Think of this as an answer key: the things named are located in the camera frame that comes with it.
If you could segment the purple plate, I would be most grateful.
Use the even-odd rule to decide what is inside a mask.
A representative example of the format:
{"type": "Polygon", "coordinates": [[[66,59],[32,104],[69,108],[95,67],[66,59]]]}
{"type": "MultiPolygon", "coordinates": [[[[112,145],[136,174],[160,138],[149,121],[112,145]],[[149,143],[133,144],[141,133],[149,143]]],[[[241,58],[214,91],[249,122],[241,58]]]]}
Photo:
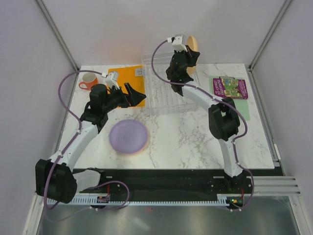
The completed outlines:
{"type": "Polygon", "coordinates": [[[124,155],[137,152],[149,137],[148,130],[143,123],[134,119],[119,121],[113,126],[109,134],[112,148],[124,155]]]}

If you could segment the light yellow plate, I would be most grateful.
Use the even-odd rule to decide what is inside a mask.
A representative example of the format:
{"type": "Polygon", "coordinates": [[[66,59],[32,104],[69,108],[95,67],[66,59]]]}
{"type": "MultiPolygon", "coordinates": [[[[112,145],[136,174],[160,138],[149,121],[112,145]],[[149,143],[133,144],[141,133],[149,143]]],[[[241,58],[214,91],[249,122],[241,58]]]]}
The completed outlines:
{"type": "Polygon", "coordinates": [[[133,154],[133,156],[145,155],[145,154],[148,152],[148,150],[149,150],[148,147],[142,148],[142,149],[140,149],[139,151],[135,152],[135,153],[133,154]]]}

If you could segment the pink plate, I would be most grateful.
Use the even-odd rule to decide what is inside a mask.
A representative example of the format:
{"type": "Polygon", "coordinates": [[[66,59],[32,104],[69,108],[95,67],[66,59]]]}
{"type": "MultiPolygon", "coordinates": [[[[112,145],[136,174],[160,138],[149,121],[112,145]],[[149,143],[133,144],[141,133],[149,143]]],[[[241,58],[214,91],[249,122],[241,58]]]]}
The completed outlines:
{"type": "Polygon", "coordinates": [[[137,153],[142,152],[149,144],[150,138],[148,137],[144,143],[144,145],[137,151],[137,153]]]}

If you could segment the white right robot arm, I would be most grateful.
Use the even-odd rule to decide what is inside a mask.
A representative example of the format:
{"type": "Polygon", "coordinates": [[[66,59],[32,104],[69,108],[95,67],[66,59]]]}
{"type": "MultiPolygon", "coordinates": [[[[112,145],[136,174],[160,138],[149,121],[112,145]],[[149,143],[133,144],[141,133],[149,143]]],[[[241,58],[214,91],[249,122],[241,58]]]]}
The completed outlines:
{"type": "Polygon", "coordinates": [[[194,101],[208,112],[209,130],[219,141],[224,160],[224,187],[228,192],[239,190],[245,180],[245,168],[239,163],[235,140],[247,133],[247,124],[243,121],[245,131],[239,135],[239,118],[243,116],[235,107],[230,97],[218,100],[216,96],[198,87],[190,77],[187,68],[194,66],[200,53],[193,51],[174,51],[169,68],[166,70],[174,92],[194,101]]]}

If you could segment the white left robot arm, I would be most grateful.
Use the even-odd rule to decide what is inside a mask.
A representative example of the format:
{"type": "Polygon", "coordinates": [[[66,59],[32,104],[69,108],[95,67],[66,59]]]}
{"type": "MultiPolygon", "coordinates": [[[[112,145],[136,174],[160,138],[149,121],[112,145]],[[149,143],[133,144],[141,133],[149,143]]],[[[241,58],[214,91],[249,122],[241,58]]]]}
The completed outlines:
{"type": "Polygon", "coordinates": [[[49,159],[40,159],[35,166],[36,192],[44,200],[69,203],[76,193],[92,188],[103,192],[107,180],[98,170],[86,169],[73,173],[76,162],[88,144],[101,132],[108,121],[108,113],[115,108],[135,107],[146,95],[125,83],[126,92],[121,88],[108,89],[104,84],[94,85],[89,94],[89,102],[78,118],[78,127],[69,141],[49,159]]]}

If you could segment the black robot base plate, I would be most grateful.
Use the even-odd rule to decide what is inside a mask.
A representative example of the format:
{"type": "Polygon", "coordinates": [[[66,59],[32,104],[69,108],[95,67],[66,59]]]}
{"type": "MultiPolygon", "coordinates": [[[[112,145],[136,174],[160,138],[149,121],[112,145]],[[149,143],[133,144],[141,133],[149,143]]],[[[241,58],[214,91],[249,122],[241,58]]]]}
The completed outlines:
{"type": "Polygon", "coordinates": [[[248,195],[251,176],[234,188],[225,185],[224,171],[211,169],[101,169],[99,188],[84,193],[108,193],[113,201],[211,201],[218,194],[248,195]]]}

